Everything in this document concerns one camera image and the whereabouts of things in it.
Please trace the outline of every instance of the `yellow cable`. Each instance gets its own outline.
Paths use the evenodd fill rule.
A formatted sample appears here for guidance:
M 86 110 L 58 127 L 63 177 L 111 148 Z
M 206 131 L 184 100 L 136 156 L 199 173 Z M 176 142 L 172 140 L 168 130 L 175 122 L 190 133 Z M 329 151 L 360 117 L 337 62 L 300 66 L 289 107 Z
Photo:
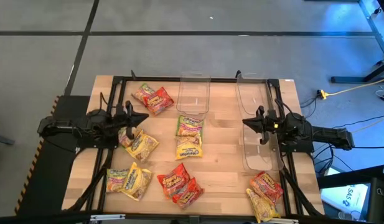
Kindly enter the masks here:
M 325 96 L 334 96 L 334 95 L 337 95 L 337 94 L 340 94 L 340 93 L 345 93 L 345 92 L 350 91 L 350 90 L 356 90 L 358 88 L 374 85 L 374 84 L 377 84 L 377 83 L 380 83 L 380 82 L 384 82 L 384 78 L 382 80 L 377 81 L 377 82 L 367 83 L 367 84 L 364 84 L 364 85 L 356 86 L 356 87 L 353 87 L 353 88 L 350 88 L 350 89 L 347 89 L 347 90 L 338 91 L 337 93 L 324 93 L 324 95 Z
M 379 119 L 378 121 L 374 122 L 373 124 L 369 124 L 368 126 L 363 127 L 363 128 L 360 128 L 360 129 L 358 129 L 358 130 L 356 130 L 356 131 L 352 131 L 351 133 L 356 133 L 356 132 L 361 131 L 361 130 L 363 130 L 363 129 L 369 128 L 369 127 L 371 127 L 371 126 L 373 126 L 373 125 L 376 125 L 376 124 L 382 122 L 383 120 L 384 120 L 384 118 L 383 118 L 383 119 Z

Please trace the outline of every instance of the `clear plastic bin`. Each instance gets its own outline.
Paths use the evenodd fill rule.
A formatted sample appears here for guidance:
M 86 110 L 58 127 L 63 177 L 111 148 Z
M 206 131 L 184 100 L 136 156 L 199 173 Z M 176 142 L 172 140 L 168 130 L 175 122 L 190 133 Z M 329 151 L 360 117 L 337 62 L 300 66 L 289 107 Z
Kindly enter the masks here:
M 260 105 L 264 106 L 266 114 L 269 109 L 268 92 L 266 82 L 261 82 L 256 73 L 239 74 L 236 94 L 241 118 L 254 118 Z M 243 124 L 241 138 L 244 145 L 243 165 L 245 169 L 279 170 L 283 167 L 275 134 L 270 134 L 269 141 L 265 145 L 261 145 L 261 133 L 255 133 Z
M 185 116 L 204 119 L 210 107 L 211 77 L 199 72 L 182 73 L 177 110 Z

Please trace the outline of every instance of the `red snack bag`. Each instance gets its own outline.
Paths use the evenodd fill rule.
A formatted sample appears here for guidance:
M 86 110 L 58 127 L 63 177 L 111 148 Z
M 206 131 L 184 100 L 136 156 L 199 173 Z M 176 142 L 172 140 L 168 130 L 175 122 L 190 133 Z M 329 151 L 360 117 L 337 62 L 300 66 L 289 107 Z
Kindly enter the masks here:
M 170 199 L 178 191 L 183 188 L 183 186 L 188 183 L 190 176 L 187 173 L 183 163 L 179 164 L 171 173 L 167 175 L 157 175 L 164 195 L 167 199 Z
M 204 193 L 197 183 L 196 178 L 192 178 L 177 194 L 172 197 L 172 201 L 180 206 L 181 209 L 189 207 Z
M 145 96 L 143 100 L 148 110 L 154 115 L 161 113 L 161 111 L 174 104 L 174 100 L 168 95 L 164 87 L 149 96 Z
M 258 195 L 267 197 L 273 204 L 283 194 L 281 186 L 265 171 L 260 172 L 251 180 L 251 186 Z

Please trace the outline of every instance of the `wooden tabletop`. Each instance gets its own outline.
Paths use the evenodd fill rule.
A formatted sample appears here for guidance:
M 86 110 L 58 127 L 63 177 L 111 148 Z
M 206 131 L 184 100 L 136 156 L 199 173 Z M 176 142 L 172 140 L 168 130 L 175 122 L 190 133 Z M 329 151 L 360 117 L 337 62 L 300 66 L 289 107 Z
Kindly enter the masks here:
M 108 99 L 112 79 L 113 76 L 108 75 L 96 77 L 88 111 L 99 108 L 100 92 Z M 137 112 L 149 113 L 131 96 L 131 93 L 134 93 L 143 83 L 145 82 L 127 82 L 124 102 L 129 100 Z M 271 163 L 273 154 L 268 152 L 268 146 L 260 146 L 261 161 L 257 160 L 254 155 L 251 157 L 248 147 L 245 149 L 244 142 L 248 145 L 251 139 L 243 138 L 241 119 L 249 115 L 249 108 L 244 103 L 246 110 L 240 110 L 238 97 L 240 101 L 249 87 L 238 88 L 236 83 L 210 84 L 209 112 L 205 117 L 203 127 L 203 157 L 188 157 L 176 161 L 175 133 L 179 116 L 176 102 L 179 82 L 146 83 L 155 90 L 163 86 L 175 101 L 174 106 L 157 116 L 149 113 L 150 117 L 140 125 L 145 133 L 156 138 L 160 145 L 144 164 L 133 159 L 122 147 L 119 147 L 113 154 L 111 168 L 126 169 L 133 161 L 136 161 L 139 166 L 149 169 L 154 174 L 154 178 L 140 202 L 134 201 L 122 193 L 106 194 L 104 212 L 253 216 L 253 210 L 246 194 L 246 189 L 250 187 L 249 180 L 259 172 L 257 171 L 259 169 L 266 170 L 273 179 L 279 181 L 279 172 L 277 165 Z M 283 101 L 294 112 L 301 113 L 294 81 L 280 80 L 280 87 Z M 254 103 L 267 105 L 265 84 L 254 91 L 259 91 L 264 96 L 253 99 Z M 62 205 L 63 209 L 73 205 L 90 183 L 96 152 L 96 149 L 86 149 L 74 160 Z M 301 190 L 316 209 L 323 213 L 312 159 L 305 153 L 293 153 L 293 156 Z M 181 210 L 176 204 L 165 199 L 162 187 L 156 178 L 159 174 L 168 174 L 181 162 L 184 163 L 188 173 L 195 177 L 197 183 L 205 189 L 205 193 L 186 210 Z M 96 189 L 93 208 L 97 207 L 100 187 L 99 185 Z M 288 189 L 291 210 L 296 213 L 292 189 L 290 187 Z M 276 208 L 280 214 L 284 215 L 282 198 L 279 199 Z

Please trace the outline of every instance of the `snack bag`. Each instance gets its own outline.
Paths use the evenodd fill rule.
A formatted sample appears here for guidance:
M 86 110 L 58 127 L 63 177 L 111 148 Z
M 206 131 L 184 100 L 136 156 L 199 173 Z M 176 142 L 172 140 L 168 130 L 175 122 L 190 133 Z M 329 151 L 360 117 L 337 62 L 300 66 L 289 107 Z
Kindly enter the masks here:
M 167 199 L 170 199 L 183 186 L 188 183 L 190 176 L 187 173 L 183 163 L 179 164 L 173 171 L 167 175 L 157 175 L 157 179 L 162 186 L 164 195 Z
M 177 150 L 176 159 L 183 159 L 189 156 L 202 157 L 202 138 L 199 134 L 194 137 L 176 137 L 177 139 Z
M 251 180 L 251 186 L 257 194 L 261 197 L 267 197 L 273 205 L 276 204 L 276 201 L 283 194 L 281 186 L 264 171 Z
M 132 142 L 136 139 L 136 136 L 141 132 L 141 128 L 132 128 L 132 134 L 134 135 L 134 139 L 129 139 L 126 134 L 127 128 L 121 128 L 118 131 L 118 142 L 123 146 L 123 147 L 128 147 L 132 145 Z
M 140 201 L 148 188 L 152 177 L 152 172 L 147 169 L 139 168 L 135 162 L 132 163 L 123 188 L 122 193 L 131 197 L 135 201 Z
M 157 115 L 164 111 L 167 107 L 174 104 L 174 100 L 168 95 L 164 87 L 161 87 L 158 91 L 151 94 L 150 96 L 145 96 L 144 104 L 147 106 L 148 110 L 154 115 Z
M 151 94 L 153 94 L 155 91 L 150 88 L 150 86 L 148 86 L 148 84 L 146 83 L 143 83 L 141 85 L 141 87 L 139 87 L 138 90 L 136 90 L 136 93 L 135 94 L 131 94 L 131 96 L 133 96 L 135 99 L 139 100 L 141 103 L 143 103 L 144 105 L 146 105 L 144 103 L 144 100 L 143 98 L 145 96 L 150 96 Z
M 172 197 L 172 201 L 179 205 L 181 209 L 186 209 L 203 193 L 204 189 L 196 183 L 196 178 L 193 177 L 177 194 Z
M 258 223 L 260 223 L 261 220 L 267 222 L 275 217 L 281 218 L 276 212 L 274 205 L 267 198 L 259 196 L 251 189 L 247 189 L 247 194 L 250 197 L 251 204 L 254 208 L 255 218 Z
M 178 118 L 178 126 L 176 136 L 195 136 L 203 135 L 203 120 L 188 118 L 180 115 Z
M 131 146 L 125 148 L 125 150 L 135 159 L 145 162 L 150 153 L 159 145 L 159 142 L 153 137 L 148 136 L 141 130 L 134 139 Z
M 106 192 L 119 192 L 123 188 L 129 169 L 108 169 L 106 175 Z

